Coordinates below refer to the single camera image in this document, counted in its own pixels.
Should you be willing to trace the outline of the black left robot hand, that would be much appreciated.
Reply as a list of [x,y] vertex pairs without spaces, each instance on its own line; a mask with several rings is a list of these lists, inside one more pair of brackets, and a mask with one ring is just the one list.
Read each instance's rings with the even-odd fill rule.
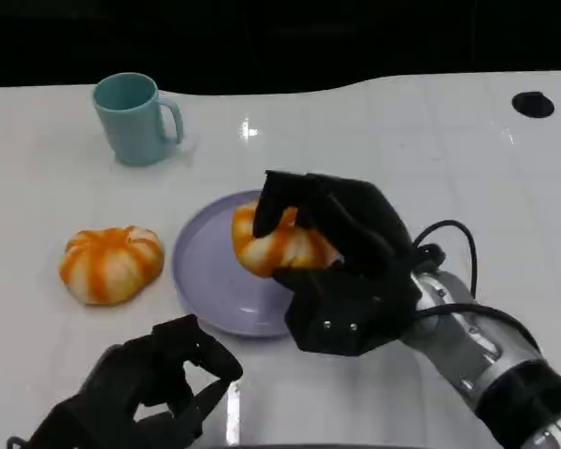
[[194,315],[109,347],[79,392],[8,448],[187,448],[241,378],[238,360]]

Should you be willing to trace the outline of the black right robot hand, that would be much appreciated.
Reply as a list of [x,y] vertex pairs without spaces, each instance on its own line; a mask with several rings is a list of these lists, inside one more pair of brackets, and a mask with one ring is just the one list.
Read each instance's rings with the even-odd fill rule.
[[383,193],[367,181],[269,170],[253,225],[257,238],[297,209],[297,221],[339,253],[328,268],[277,268],[292,302],[285,323],[303,352],[359,356],[404,332],[420,298],[410,274],[410,233]]

